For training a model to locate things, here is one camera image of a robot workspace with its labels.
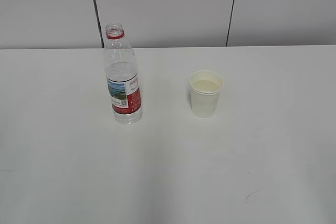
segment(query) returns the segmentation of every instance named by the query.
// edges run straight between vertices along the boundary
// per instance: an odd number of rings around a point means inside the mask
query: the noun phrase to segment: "plastic water bottle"
[[[142,116],[137,61],[121,24],[106,25],[104,70],[115,119],[135,123]]]

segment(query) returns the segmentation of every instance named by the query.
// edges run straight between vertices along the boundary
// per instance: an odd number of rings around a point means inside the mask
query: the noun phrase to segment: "paper cup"
[[[199,118],[211,117],[215,112],[224,81],[215,72],[202,70],[190,76],[189,84],[194,115]]]

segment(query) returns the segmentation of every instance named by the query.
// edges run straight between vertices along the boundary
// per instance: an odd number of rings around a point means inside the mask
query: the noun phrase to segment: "bottle label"
[[[125,82],[107,79],[113,109],[120,114],[131,114],[141,106],[138,75]]]

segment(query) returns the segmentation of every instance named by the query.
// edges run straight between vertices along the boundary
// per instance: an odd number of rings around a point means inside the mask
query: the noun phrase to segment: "table surface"
[[[118,124],[101,49],[0,50],[0,223],[334,223],[336,46],[135,49]],[[188,78],[225,80],[196,118]]]

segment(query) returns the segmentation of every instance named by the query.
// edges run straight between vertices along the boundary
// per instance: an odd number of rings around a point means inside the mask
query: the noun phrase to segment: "landscape image on label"
[[[127,100],[125,85],[123,83],[109,82],[110,95],[119,100]]]

